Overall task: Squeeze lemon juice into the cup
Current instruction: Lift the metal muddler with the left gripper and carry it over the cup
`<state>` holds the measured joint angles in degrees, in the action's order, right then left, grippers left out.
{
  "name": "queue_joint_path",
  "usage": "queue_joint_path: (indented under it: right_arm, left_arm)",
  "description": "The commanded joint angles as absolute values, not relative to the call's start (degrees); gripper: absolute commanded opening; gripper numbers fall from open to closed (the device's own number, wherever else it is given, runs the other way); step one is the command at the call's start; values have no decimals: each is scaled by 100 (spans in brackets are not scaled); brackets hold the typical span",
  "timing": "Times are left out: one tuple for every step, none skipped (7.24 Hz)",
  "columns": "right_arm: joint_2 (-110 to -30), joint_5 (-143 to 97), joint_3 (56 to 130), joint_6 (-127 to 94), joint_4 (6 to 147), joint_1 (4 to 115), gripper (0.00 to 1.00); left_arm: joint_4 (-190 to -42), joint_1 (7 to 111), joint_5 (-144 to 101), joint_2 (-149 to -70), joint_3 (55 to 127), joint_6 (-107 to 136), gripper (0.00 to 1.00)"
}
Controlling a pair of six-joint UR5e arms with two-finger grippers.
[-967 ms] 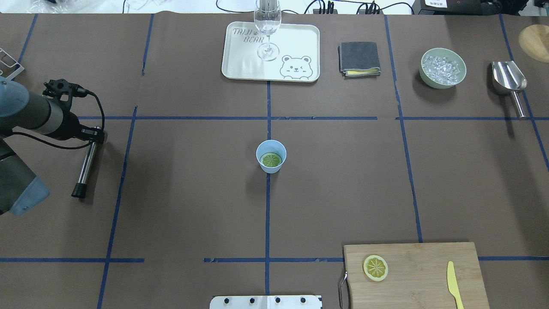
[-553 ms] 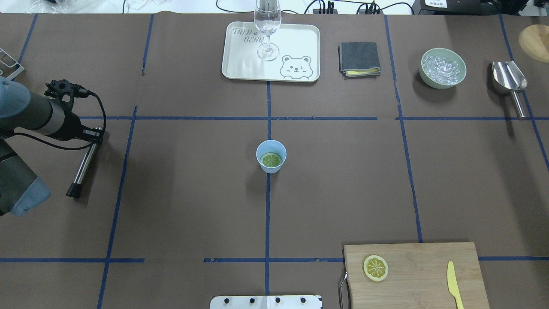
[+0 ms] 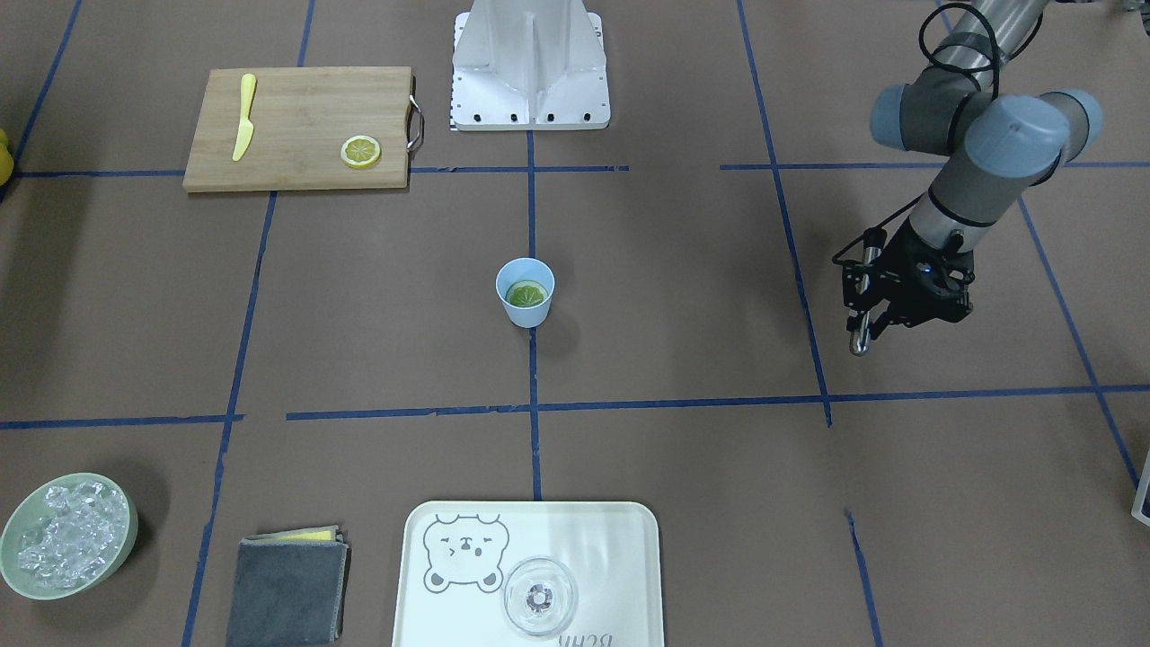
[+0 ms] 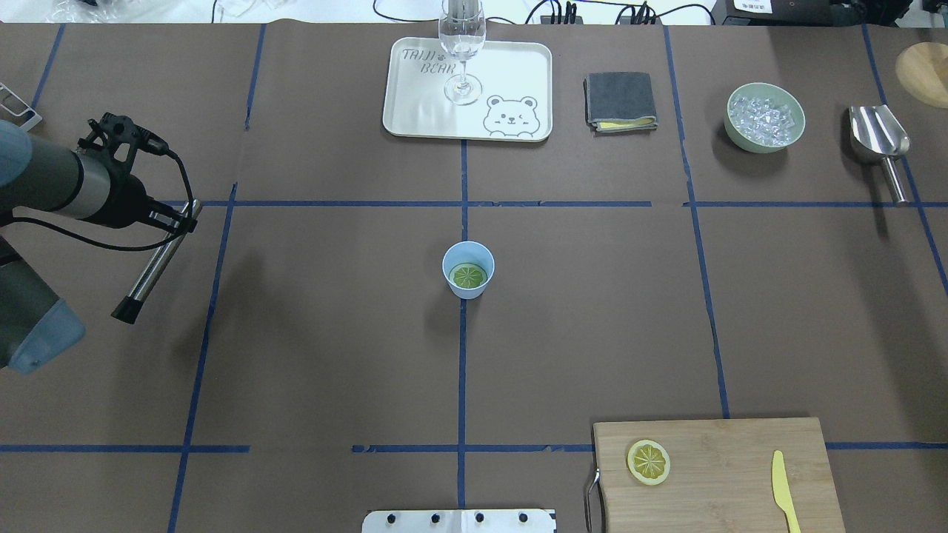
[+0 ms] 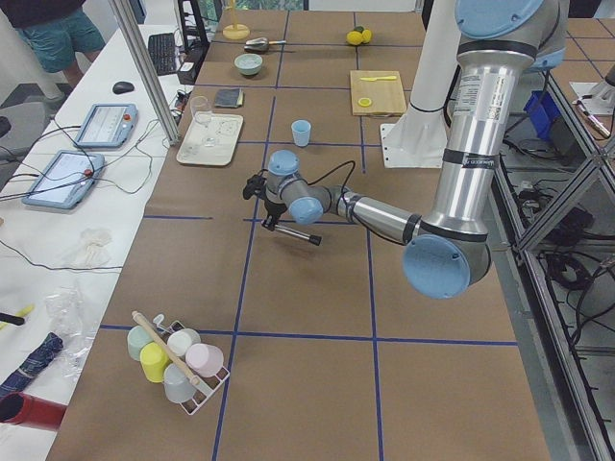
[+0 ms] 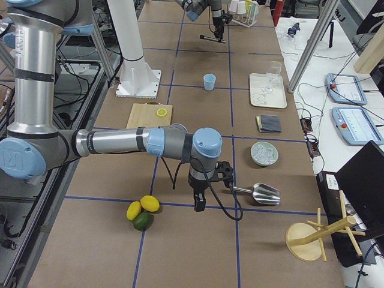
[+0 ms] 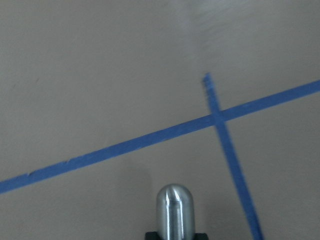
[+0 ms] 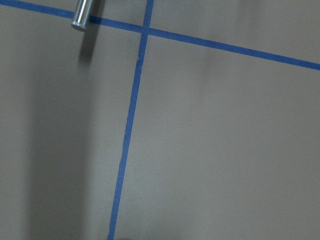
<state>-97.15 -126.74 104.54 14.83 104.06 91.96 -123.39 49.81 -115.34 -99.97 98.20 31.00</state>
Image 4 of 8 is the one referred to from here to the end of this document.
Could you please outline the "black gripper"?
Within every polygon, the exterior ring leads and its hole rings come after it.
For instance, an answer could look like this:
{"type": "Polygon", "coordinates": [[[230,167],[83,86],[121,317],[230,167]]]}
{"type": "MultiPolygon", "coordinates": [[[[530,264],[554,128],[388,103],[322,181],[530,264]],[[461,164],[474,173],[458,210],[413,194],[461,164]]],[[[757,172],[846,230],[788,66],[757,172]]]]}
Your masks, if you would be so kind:
{"type": "Polygon", "coordinates": [[[88,124],[91,133],[79,139],[74,154],[81,170],[74,195],[75,219],[114,229],[143,223],[170,236],[192,233],[197,226],[197,199],[173,209],[149,196],[132,174],[138,151],[169,155],[168,143],[125,115],[105,113],[88,124]]]}

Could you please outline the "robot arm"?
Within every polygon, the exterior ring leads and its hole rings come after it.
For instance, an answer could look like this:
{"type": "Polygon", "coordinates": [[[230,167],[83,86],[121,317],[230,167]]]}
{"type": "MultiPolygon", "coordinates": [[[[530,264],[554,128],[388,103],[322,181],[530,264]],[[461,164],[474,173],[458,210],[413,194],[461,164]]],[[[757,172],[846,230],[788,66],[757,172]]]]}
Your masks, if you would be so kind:
{"type": "MultiPolygon", "coordinates": [[[[134,324],[180,243],[196,229],[202,203],[193,194],[184,162],[159,135],[113,113],[90,119],[88,125],[90,133],[71,150],[2,122],[2,226],[44,227],[112,252],[152,252],[112,314],[134,324]],[[133,174],[140,152],[176,162],[186,195],[182,208],[153,198],[133,174]],[[142,224],[162,230],[164,236],[151,245],[110,245],[47,220],[17,215],[19,208],[110,229],[142,224]]],[[[4,368],[30,374],[84,337],[86,328],[67,301],[7,240],[2,241],[1,293],[4,368]]]]}

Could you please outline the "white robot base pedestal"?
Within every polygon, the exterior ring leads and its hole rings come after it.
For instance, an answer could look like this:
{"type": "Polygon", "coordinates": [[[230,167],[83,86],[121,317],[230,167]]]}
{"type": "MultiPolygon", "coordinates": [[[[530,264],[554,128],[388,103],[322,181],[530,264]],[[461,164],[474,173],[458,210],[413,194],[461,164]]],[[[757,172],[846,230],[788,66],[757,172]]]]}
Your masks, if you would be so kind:
{"type": "Polygon", "coordinates": [[[362,522],[362,532],[556,532],[547,509],[379,510],[362,522]]]}

